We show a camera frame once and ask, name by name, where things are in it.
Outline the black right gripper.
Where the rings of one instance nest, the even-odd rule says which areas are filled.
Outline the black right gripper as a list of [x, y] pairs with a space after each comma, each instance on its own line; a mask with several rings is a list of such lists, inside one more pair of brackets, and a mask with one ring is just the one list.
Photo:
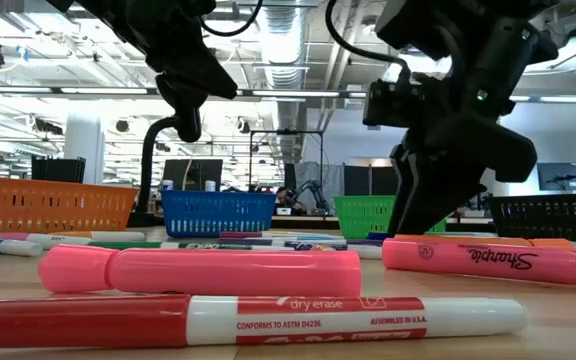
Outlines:
[[422, 234], [473, 196], [485, 169], [522, 182], [536, 163], [528, 138], [498, 124], [514, 109], [517, 81], [487, 71], [443, 80], [404, 70], [392, 86], [395, 125], [405, 127], [390, 160], [397, 177], [388, 231]]

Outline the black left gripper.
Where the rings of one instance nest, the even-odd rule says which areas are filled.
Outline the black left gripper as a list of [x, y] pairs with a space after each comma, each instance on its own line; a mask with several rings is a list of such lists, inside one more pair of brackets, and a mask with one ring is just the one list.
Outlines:
[[146, 56], [177, 92], [233, 99], [238, 87], [202, 38], [200, 17], [215, 0], [47, 0], [61, 12], [77, 3]]

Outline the orange highlighter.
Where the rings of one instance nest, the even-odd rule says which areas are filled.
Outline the orange highlighter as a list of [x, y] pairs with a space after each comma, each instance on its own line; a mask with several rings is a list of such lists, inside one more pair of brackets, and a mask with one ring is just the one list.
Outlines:
[[523, 239], [507, 237], [476, 237], [476, 236], [443, 236], [443, 235], [396, 235], [394, 240], [401, 241], [430, 241], [430, 242], [450, 242], [462, 244], [489, 244], [489, 245], [509, 245], [540, 248], [559, 248], [575, 250], [575, 246], [566, 239]]

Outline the pink highlighter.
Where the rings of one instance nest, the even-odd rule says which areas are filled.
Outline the pink highlighter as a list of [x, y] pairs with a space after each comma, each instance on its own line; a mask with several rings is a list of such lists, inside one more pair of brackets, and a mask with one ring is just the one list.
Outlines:
[[58, 245], [42, 257], [38, 275], [54, 293], [354, 297], [362, 287], [360, 260], [350, 251]]
[[394, 270], [576, 285], [569, 249], [389, 239], [382, 261]]

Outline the thin maroon marker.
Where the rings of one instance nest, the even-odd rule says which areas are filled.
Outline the thin maroon marker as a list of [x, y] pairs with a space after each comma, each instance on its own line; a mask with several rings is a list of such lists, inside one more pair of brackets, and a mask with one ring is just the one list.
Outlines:
[[224, 231], [219, 233], [220, 239], [245, 239], [245, 238], [308, 238], [308, 237], [321, 237], [322, 234], [316, 233], [302, 233], [302, 232], [276, 232], [276, 231], [260, 231], [260, 232], [235, 232]]

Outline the thin pink marker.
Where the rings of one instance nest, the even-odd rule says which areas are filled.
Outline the thin pink marker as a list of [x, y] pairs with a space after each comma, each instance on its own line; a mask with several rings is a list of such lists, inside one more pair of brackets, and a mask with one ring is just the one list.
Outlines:
[[32, 242], [41, 245], [44, 250], [52, 249], [59, 244], [87, 245], [92, 242], [92, 239], [85, 237], [40, 233], [0, 233], [0, 239]]

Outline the thin light blue Expo marker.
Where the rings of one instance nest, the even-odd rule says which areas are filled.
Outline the thin light blue Expo marker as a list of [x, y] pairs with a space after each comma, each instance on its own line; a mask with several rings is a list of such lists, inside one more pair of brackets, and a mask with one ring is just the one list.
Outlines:
[[43, 252], [43, 247], [40, 244], [21, 241], [0, 239], [0, 254], [35, 257]]

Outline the thin red dry erase marker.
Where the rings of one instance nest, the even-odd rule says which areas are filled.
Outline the thin red dry erase marker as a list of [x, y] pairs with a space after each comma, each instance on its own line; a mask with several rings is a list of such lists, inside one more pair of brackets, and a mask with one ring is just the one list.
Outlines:
[[512, 299], [135, 295], [0, 300], [0, 348], [186, 347], [514, 333]]

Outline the black partition panels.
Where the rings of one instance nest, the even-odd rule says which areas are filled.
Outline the black partition panels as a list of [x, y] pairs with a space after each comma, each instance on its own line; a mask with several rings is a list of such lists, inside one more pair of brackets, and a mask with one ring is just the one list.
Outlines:
[[343, 180], [346, 196], [395, 195], [398, 185], [392, 167], [345, 166]]

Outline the green plastic basket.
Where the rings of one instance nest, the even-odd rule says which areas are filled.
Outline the green plastic basket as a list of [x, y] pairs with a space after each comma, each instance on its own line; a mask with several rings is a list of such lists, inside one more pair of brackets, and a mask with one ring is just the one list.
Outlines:
[[396, 202], [394, 195], [338, 196], [334, 198], [342, 235], [366, 239], [370, 233], [386, 233]]

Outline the black computer monitor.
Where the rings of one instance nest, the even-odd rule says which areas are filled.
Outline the black computer monitor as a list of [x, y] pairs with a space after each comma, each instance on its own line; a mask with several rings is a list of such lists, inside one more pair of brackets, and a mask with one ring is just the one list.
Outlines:
[[207, 181], [221, 184], [223, 161], [217, 160], [166, 160], [163, 179], [172, 180], [175, 190], [204, 190]]

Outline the black gooseneck desk lamp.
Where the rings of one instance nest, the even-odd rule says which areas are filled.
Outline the black gooseneck desk lamp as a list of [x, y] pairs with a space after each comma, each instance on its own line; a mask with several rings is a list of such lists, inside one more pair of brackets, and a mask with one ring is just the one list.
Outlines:
[[151, 227], [157, 223], [155, 215], [148, 210], [150, 199], [153, 153], [158, 134], [172, 128], [184, 142], [195, 142], [201, 136], [199, 107], [207, 95], [196, 88], [188, 79], [170, 74], [159, 74], [157, 89], [162, 98], [174, 109], [174, 114], [155, 121], [145, 134], [141, 157], [141, 182], [137, 205], [127, 222], [129, 228]]

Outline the person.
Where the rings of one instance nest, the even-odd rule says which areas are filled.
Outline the person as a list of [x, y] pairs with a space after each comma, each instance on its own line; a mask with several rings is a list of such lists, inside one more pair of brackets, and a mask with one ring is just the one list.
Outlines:
[[308, 212], [307, 207], [299, 202], [287, 187], [279, 187], [276, 191], [274, 213], [282, 215], [284, 209], [289, 209], [294, 216], [305, 216]]

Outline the blue plastic basket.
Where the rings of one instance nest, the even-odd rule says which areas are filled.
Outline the blue plastic basket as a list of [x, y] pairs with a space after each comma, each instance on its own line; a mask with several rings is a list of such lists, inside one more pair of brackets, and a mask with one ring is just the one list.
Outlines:
[[270, 193], [164, 191], [166, 232], [175, 238], [216, 238], [222, 232], [265, 231], [275, 200]]

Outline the black plastic basket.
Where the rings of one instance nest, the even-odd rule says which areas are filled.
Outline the black plastic basket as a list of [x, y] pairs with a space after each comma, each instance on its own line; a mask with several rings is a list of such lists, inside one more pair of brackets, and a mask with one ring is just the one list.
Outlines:
[[576, 194], [493, 197], [489, 203], [500, 236], [576, 242]]

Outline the white column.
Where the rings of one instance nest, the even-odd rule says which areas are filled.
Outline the white column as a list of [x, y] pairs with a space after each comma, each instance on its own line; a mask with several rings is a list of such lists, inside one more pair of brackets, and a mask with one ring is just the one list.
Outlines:
[[103, 182], [105, 130], [101, 118], [88, 112], [70, 112], [67, 116], [64, 157], [84, 158], [84, 184]]

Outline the orange plastic basket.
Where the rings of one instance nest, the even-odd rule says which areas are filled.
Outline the orange plastic basket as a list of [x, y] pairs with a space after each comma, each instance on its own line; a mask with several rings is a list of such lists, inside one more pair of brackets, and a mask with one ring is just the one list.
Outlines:
[[0, 178], [0, 233], [123, 231], [133, 188]]

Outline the silver ceiling air duct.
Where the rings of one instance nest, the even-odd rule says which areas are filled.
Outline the silver ceiling air duct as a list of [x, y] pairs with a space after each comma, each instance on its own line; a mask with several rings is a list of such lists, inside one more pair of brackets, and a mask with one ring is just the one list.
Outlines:
[[[266, 87], [271, 90], [301, 90], [304, 87], [306, 70], [298, 68], [305, 61], [306, 8], [293, 7], [292, 0], [276, 0], [280, 6], [264, 6], [257, 22], [260, 27], [260, 50], [262, 61], [268, 65], [264, 69]], [[296, 101], [276, 102], [273, 113], [276, 129], [292, 129], [303, 125], [300, 103]], [[285, 163], [299, 162], [301, 159], [302, 135], [278, 135], [278, 155]]]

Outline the wall mounted monitor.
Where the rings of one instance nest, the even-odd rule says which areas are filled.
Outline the wall mounted monitor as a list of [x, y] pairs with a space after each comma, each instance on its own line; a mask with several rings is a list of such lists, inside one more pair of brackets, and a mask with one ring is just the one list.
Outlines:
[[576, 163], [538, 163], [541, 191], [576, 191]]

